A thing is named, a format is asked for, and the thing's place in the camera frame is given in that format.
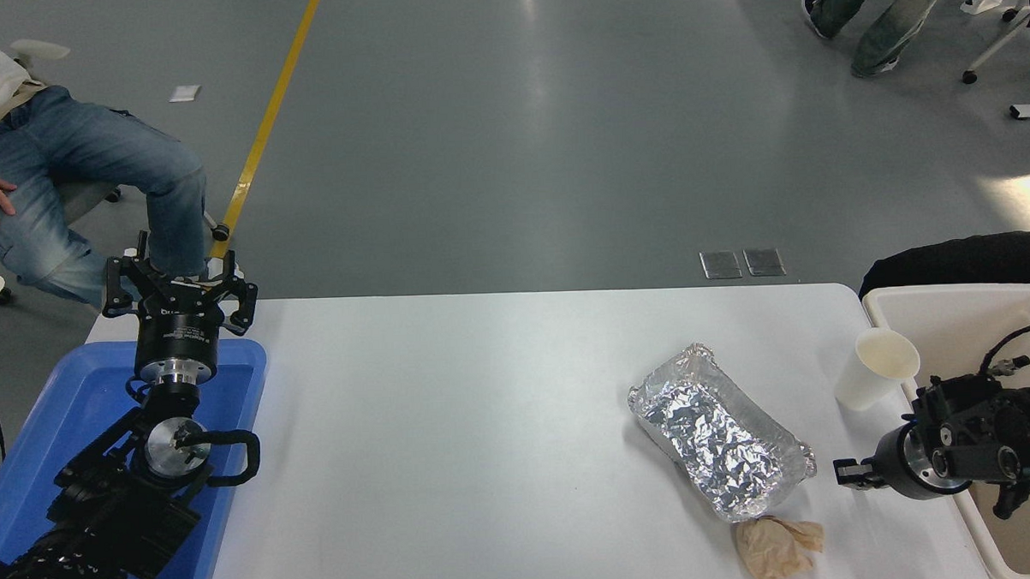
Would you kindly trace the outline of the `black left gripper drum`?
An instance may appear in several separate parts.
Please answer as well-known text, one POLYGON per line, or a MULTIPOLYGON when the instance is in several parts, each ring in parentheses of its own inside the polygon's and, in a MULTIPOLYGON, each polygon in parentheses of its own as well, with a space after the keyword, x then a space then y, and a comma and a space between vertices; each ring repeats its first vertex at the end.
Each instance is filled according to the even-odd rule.
POLYGON ((217 369, 219 327, 224 315, 194 284, 166 282, 138 287, 140 301, 135 372, 217 369))

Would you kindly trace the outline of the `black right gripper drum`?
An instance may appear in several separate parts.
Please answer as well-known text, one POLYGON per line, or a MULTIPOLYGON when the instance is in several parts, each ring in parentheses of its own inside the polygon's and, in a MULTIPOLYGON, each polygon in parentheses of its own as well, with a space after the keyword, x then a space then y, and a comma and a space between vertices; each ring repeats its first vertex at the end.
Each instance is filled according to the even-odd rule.
POLYGON ((877 475, 883 482, 903 497, 928 498, 928 484, 923 475, 927 458, 914 440, 914 424, 907 423, 886 433, 879 441, 873 454, 877 475))

